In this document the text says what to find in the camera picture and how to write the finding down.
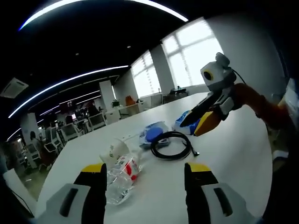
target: wire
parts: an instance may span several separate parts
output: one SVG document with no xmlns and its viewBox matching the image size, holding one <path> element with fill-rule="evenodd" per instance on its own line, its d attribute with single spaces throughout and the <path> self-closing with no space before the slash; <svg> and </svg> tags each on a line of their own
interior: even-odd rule
<svg viewBox="0 0 299 224">
<path fill-rule="evenodd" d="M 157 143 L 162 139 L 166 139 L 166 138 L 170 138 L 170 137 L 177 137 L 177 138 L 184 139 L 186 141 L 186 143 L 183 142 L 183 144 L 186 146 L 186 148 L 181 153 L 176 154 L 176 155 L 163 155 L 163 154 L 159 153 L 156 149 Z M 165 160 L 178 160 L 181 158 L 186 158 L 190 154 L 191 151 L 194 156 L 199 155 L 198 152 L 194 151 L 194 149 L 191 145 L 191 142 L 189 141 L 187 136 L 185 136 L 181 132 L 176 132 L 176 131 L 165 132 L 163 134 L 158 135 L 151 143 L 150 149 L 156 157 L 158 157 L 160 159 L 165 159 Z"/>
<path fill-rule="evenodd" d="M 23 198 L 21 198 L 17 193 L 15 193 L 13 190 L 11 190 L 11 191 L 12 191 L 15 195 L 17 195 L 17 196 L 18 196 L 18 197 L 25 203 L 25 205 L 27 206 L 27 208 L 28 208 L 30 214 L 34 217 L 32 211 L 30 210 L 30 208 L 29 208 L 29 206 L 27 205 L 27 203 L 25 202 L 25 200 L 24 200 Z"/>
<path fill-rule="evenodd" d="M 240 77 L 240 79 L 244 82 L 244 84 L 247 85 L 246 82 L 244 81 L 244 79 L 239 75 L 239 73 L 236 72 L 234 69 L 233 69 L 233 71 L 234 71 L 234 73 L 236 73 L 238 75 L 238 77 Z"/>
</svg>

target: table surface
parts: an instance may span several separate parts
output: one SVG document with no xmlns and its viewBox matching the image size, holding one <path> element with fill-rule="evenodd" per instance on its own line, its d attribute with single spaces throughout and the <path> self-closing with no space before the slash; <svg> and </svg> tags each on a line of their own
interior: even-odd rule
<svg viewBox="0 0 299 224">
<path fill-rule="evenodd" d="M 109 151 L 114 138 L 131 136 L 126 144 L 138 148 L 138 133 L 146 125 L 165 121 L 168 127 L 186 110 L 192 109 L 207 94 L 198 93 L 144 111 L 69 141 L 43 185 L 36 216 L 46 209 L 47 200 L 66 183 L 73 183 L 81 169 L 100 161 L 99 155 Z M 263 214 L 272 180 L 272 156 L 266 126 L 247 106 L 231 111 L 219 126 L 190 141 L 200 155 L 179 161 L 163 161 L 151 151 L 142 154 L 142 171 L 124 203 L 106 206 L 105 223 L 188 223 L 185 204 L 184 163 L 196 161 L 211 168 L 219 182 L 227 183 L 247 203 L 256 217 Z M 183 149 L 174 139 L 161 153 L 175 154 Z"/>
</svg>

